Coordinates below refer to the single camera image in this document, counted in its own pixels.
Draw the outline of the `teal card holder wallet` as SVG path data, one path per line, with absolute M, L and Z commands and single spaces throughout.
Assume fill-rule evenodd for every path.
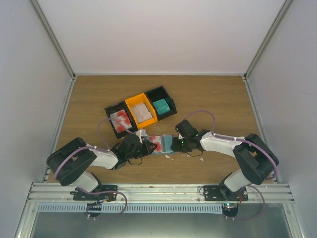
M 172 135 L 151 135 L 146 136 L 145 140 L 149 140 L 151 143 L 157 145 L 156 149 L 152 154 L 171 154 L 174 151 L 171 149 L 172 145 Z

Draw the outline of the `red white card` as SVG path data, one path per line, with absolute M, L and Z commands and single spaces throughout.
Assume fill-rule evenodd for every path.
M 161 153 L 162 152 L 161 136 L 159 136 L 159 135 L 151 135 L 151 136 L 149 136 L 149 141 L 157 146 L 156 149 L 154 150 L 155 153 Z

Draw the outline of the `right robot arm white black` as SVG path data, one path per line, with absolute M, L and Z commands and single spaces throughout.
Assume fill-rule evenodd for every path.
M 260 185 L 266 179 L 274 178 L 269 175 L 277 172 L 279 160 L 256 134 L 232 137 L 206 129 L 197 131 L 186 119 L 177 124 L 175 130 L 179 136 L 172 139 L 174 152 L 213 151 L 236 159 L 239 170 L 230 173 L 219 184 L 219 195 L 223 200 L 232 200 L 240 189 L 249 184 Z

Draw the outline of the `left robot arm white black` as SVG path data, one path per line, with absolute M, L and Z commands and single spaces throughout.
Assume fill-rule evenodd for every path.
M 102 183 L 97 176 L 87 172 L 88 167 L 118 170 L 130 164 L 131 159 L 142 159 L 152 154 L 157 147 L 157 144 L 136 134 L 126 136 L 108 150 L 89 145 L 77 137 L 51 154 L 47 158 L 47 166 L 60 185 L 74 185 L 90 200 L 97 200 L 102 195 Z

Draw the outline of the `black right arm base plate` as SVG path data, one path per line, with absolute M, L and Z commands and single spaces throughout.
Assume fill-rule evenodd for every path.
M 248 201 L 248 193 L 243 187 L 236 192 L 219 185 L 203 185 L 198 189 L 205 201 Z

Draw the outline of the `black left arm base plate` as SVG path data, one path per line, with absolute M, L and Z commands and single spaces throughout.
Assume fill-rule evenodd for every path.
M 103 184 L 88 193 L 75 188 L 74 191 L 70 192 L 70 195 L 73 196 L 73 200 L 75 201 L 115 201 L 117 189 L 117 185 Z

